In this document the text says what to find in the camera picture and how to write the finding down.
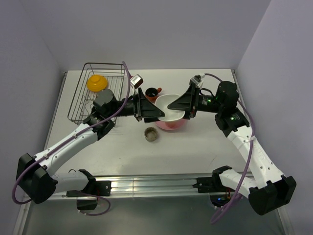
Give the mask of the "yellow ribbed bowl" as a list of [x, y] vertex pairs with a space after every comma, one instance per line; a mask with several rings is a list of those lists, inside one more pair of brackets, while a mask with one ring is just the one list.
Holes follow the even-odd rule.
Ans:
[[101, 75], [92, 75], [87, 81], [87, 88], [91, 92], [97, 93], [104, 90], [108, 85], [108, 81]]

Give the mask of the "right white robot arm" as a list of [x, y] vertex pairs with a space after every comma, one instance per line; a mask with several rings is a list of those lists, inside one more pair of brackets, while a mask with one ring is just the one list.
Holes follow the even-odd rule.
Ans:
[[239, 196], [249, 200], [258, 215], [264, 215], [288, 204], [296, 188], [292, 176], [273, 163], [255, 137], [252, 120], [237, 108], [237, 85], [229, 81], [219, 83], [214, 96], [203, 95], [196, 82], [190, 82], [188, 90], [167, 107], [184, 111], [185, 119], [194, 118], [198, 111], [215, 114], [217, 127], [234, 144], [246, 162], [242, 174], [229, 166], [222, 166], [212, 176], [198, 178], [193, 186], [199, 193], [234, 190], [231, 200]]

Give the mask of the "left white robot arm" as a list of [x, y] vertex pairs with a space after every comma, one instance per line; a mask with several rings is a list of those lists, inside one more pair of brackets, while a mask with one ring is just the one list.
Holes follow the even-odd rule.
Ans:
[[77, 190], [83, 195], [91, 195], [95, 191], [95, 178], [88, 171], [82, 169], [66, 174], [57, 174], [57, 171], [81, 150], [108, 134], [115, 126], [112, 118], [127, 116], [152, 122], [164, 117], [165, 113], [151, 103], [141, 89], [121, 101], [109, 89], [99, 92], [91, 114], [72, 133], [34, 156], [26, 153], [19, 158], [13, 201], [21, 204], [15, 196], [17, 187], [36, 204], [64, 191]]

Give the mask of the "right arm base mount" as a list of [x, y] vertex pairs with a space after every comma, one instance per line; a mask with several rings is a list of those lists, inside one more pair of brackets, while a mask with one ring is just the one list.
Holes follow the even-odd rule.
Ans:
[[196, 188], [198, 193], [214, 193], [221, 191], [214, 185], [212, 177], [198, 177], [192, 187]]

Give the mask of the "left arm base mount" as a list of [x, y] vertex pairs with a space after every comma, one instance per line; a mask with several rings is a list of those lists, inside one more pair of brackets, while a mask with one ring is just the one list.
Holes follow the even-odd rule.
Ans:
[[107, 212], [111, 208], [111, 203], [107, 199], [111, 194], [111, 184], [111, 181], [94, 181], [81, 191], [67, 191], [66, 197], [76, 197], [76, 207], [80, 211], [89, 213], [96, 210], [100, 203], [104, 203]]

